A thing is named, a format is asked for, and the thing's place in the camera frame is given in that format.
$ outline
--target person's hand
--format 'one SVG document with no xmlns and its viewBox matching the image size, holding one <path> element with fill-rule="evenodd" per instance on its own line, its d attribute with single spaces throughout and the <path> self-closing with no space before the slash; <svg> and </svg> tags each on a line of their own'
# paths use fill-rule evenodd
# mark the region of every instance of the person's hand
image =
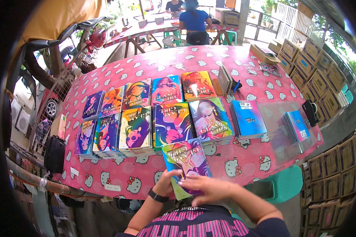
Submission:
<svg viewBox="0 0 356 237">
<path fill-rule="evenodd" d="M 204 192 L 204 196 L 198 196 L 192 201 L 191 205 L 193 207 L 230 198 L 232 191 L 238 186 L 227 181 L 196 175 L 186 176 L 186 180 L 181 179 L 179 185 L 191 190 Z"/>
<path fill-rule="evenodd" d="M 182 174 L 181 169 L 173 169 L 167 172 L 167 169 L 162 173 L 157 184 L 153 187 L 153 192 L 160 196 L 168 196 L 169 193 L 173 191 L 173 186 L 171 185 L 171 177 L 178 176 Z"/>
</svg>

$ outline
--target car wheel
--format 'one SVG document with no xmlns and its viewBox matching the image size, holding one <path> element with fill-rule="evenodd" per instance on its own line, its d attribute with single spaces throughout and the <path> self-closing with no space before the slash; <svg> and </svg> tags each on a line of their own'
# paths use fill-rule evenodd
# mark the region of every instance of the car wheel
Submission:
<svg viewBox="0 0 356 237">
<path fill-rule="evenodd" d="M 49 100 L 45 105 L 45 113 L 48 119 L 53 119 L 57 115 L 58 104 L 55 100 Z"/>
</svg>

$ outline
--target table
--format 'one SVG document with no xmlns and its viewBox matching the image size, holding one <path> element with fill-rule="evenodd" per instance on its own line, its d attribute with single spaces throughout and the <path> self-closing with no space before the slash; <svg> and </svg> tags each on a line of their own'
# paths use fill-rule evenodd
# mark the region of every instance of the table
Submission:
<svg viewBox="0 0 356 237">
<path fill-rule="evenodd" d="M 165 20 L 162 24 L 156 24 L 155 22 L 148 23 L 144 27 L 139 27 L 138 22 L 129 24 L 132 26 L 131 28 L 121 32 L 120 34 L 116 35 L 115 37 L 111 38 L 109 41 L 107 41 L 104 44 L 104 48 L 109 47 L 111 45 L 123 42 L 126 40 L 126 48 L 125 48 L 125 58 L 128 56 L 128 49 L 129 49 L 129 44 L 132 43 L 135 46 L 135 54 L 137 54 L 137 49 L 140 50 L 143 54 L 145 51 L 138 45 L 138 39 L 140 36 L 145 36 L 145 35 L 150 35 L 154 39 L 154 41 L 150 42 L 157 42 L 157 44 L 160 45 L 160 43 L 156 40 L 156 38 L 153 36 L 153 34 L 158 33 L 158 32 L 165 32 L 165 31 L 175 31 L 179 30 L 178 26 L 172 26 L 172 22 L 176 22 L 177 20 Z M 238 28 L 234 27 L 228 27 L 228 26 L 220 26 L 220 25 L 213 25 L 212 30 L 218 30 L 218 35 L 216 36 L 216 40 L 213 41 L 213 44 L 216 43 L 217 40 L 220 41 L 220 35 L 222 33 L 225 34 L 225 38 L 228 42 L 229 45 L 231 43 L 229 42 L 226 30 L 228 31 L 239 31 Z"/>
<path fill-rule="evenodd" d="M 298 88 L 281 67 L 279 70 L 282 78 L 265 76 L 257 66 L 258 59 L 246 47 L 189 46 L 157 50 L 122 59 L 87 73 L 72 84 L 63 107 L 59 110 L 67 117 L 64 171 L 62 175 L 54 175 L 53 179 L 104 196 L 146 199 L 149 189 L 166 169 L 162 156 L 83 160 L 74 154 L 76 135 L 80 123 L 83 122 L 82 110 L 87 96 L 99 90 L 117 88 L 128 82 L 180 75 L 187 71 L 208 71 L 210 77 L 215 78 L 219 65 L 225 65 L 234 79 L 241 80 L 242 83 L 241 93 L 220 96 L 228 115 L 229 103 L 235 99 L 255 99 L 258 103 L 304 102 Z M 248 70 L 255 71 L 256 76 L 249 74 Z M 236 139 L 229 145 L 208 148 L 205 152 L 213 177 L 246 185 L 275 174 L 303 159 L 323 144 L 318 126 L 315 129 L 317 143 L 304 154 L 284 164 L 277 163 L 267 136 L 250 140 Z M 76 169 L 79 175 L 71 173 L 71 167 Z M 106 190 L 106 183 L 120 186 L 121 191 Z"/>
</svg>

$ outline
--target wristwatch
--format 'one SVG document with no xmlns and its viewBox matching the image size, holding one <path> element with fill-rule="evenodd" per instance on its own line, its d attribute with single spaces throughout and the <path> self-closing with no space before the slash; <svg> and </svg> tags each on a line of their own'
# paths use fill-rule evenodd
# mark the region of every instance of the wristwatch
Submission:
<svg viewBox="0 0 356 237">
<path fill-rule="evenodd" d="M 158 195 L 157 193 L 153 192 L 153 188 L 150 189 L 149 196 L 151 196 L 151 198 L 153 200 L 156 200 L 157 202 L 164 203 L 164 202 L 169 201 L 169 197 L 164 197 L 164 196 Z"/>
</svg>

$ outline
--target black bag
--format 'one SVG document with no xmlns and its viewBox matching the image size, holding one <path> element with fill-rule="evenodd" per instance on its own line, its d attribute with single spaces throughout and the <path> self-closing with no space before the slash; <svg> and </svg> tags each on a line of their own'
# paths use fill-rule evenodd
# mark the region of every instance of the black bag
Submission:
<svg viewBox="0 0 356 237">
<path fill-rule="evenodd" d="M 46 142 L 44 166 L 50 173 L 63 171 L 65 141 L 58 136 L 49 137 Z"/>
<path fill-rule="evenodd" d="M 207 32 L 190 33 L 186 37 L 187 43 L 191 45 L 205 45 L 207 40 Z"/>
</svg>

